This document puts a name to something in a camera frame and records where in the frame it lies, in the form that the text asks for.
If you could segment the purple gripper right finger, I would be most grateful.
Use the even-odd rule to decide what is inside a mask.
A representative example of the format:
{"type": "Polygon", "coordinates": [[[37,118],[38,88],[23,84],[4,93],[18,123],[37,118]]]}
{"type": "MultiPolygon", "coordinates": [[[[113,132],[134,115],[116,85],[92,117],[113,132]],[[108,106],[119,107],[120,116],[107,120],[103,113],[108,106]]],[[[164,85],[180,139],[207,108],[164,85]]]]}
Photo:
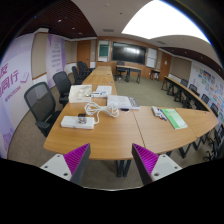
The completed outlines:
{"type": "Polygon", "coordinates": [[[135,143],[132,144],[132,155],[144,185],[181,170],[166,154],[157,155],[135,143]]]}

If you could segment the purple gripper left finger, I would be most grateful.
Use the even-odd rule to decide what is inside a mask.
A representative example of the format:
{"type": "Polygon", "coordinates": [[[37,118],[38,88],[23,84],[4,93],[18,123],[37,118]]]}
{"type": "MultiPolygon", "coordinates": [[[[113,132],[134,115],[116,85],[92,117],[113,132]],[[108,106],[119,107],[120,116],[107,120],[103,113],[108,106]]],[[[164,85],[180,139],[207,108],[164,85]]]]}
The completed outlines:
{"type": "Polygon", "coordinates": [[[90,152],[90,144],[85,144],[67,154],[56,154],[41,169],[79,185],[90,152]]]}

